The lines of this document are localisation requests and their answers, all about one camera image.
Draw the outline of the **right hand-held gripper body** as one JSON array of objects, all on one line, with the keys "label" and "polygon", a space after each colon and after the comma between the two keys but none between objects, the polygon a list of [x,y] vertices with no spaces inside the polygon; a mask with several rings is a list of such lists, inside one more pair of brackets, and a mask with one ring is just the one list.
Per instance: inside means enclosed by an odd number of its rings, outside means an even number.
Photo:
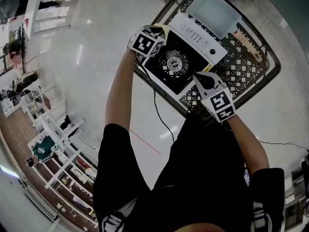
[{"label": "right hand-held gripper body", "polygon": [[218,122],[223,122],[236,114],[233,95],[227,85],[223,85],[207,89],[207,96],[201,95],[201,103]]}]

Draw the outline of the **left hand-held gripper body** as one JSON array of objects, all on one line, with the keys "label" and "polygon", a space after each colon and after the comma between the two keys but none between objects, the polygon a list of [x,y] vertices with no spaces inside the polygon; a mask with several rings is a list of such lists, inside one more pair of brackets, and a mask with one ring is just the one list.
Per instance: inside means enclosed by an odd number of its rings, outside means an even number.
[{"label": "left hand-held gripper body", "polygon": [[128,48],[144,57],[156,55],[165,41],[165,33],[162,27],[145,25],[131,37]]}]

